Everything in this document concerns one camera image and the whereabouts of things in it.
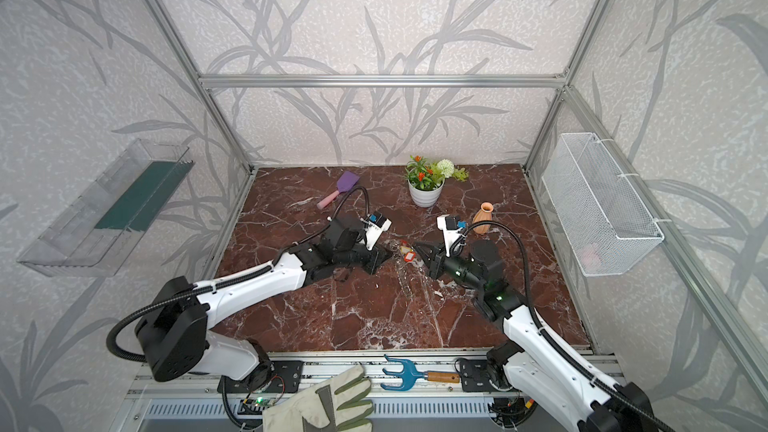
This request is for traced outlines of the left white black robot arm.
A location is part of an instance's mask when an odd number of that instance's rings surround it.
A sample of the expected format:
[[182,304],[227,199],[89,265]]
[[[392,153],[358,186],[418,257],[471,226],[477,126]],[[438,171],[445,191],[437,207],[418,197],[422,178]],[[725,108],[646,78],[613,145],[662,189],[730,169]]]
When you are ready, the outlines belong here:
[[269,262],[215,280],[171,279],[150,305],[110,330],[106,347],[116,357],[148,364],[157,382],[187,373],[214,374],[251,390],[260,388],[274,374],[263,348],[216,333],[214,327],[266,299],[328,278],[339,268],[360,267],[374,274],[392,255],[377,243],[390,226],[380,212],[366,219],[338,216]]

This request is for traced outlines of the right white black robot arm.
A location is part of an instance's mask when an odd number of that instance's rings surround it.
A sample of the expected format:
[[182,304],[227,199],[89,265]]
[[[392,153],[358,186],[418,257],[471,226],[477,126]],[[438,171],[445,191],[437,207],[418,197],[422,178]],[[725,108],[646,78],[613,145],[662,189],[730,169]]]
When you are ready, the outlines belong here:
[[505,264],[492,242],[470,255],[417,242],[413,249],[432,278],[447,276],[475,292],[473,304],[507,341],[486,354],[491,383],[531,398],[568,431],[669,431],[655,417],[647,395],[622,385],[584,359],[503,278]]

